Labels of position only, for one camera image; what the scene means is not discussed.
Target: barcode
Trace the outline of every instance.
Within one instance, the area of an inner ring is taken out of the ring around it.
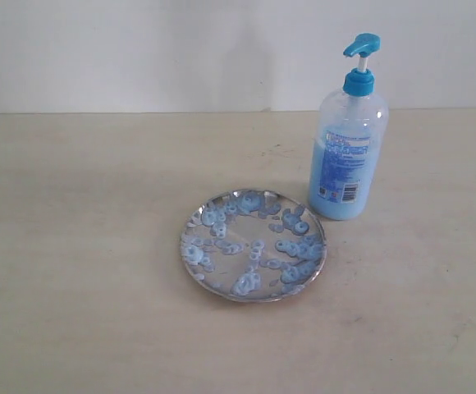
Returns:
[[[352,203],[356,199],[356,192],[359,189],[358,183],[346,183],[342,193],[342,203]]]

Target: clear plastic bottle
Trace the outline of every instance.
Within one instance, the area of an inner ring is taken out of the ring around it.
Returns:
[[[389,117],[386,101],[373,92],[374,77],[366,68],[369,54],[379,48],[376,35],[357,36],[344,54],[360,54],[359,67],[320,107],[309,203],[330,219],[358,216],[368,199]]]

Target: blue pump head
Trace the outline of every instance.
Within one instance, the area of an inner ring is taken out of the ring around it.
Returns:
[[[368,70],[368,56],[380,49],[380,38],[375,34],[363,33],[344,50],[344,56],[360,55],[359,66],[346,75],[344,91],[351,96],[367,96],[373,92],[375,78]]]

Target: plate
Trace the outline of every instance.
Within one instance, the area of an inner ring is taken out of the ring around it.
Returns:
[[[228,300],[299,293],[322,271],[326,237],[303,204],[270,190],[233,190],[194,211],[181,233],[187,271]]]

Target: table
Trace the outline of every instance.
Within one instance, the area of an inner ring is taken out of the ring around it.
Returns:
[[[317,120],[0,116],[0,393],[476,394],[476,109],[391,112],[299,295],[238,305],[185,271],[208,197],[306,201]]]

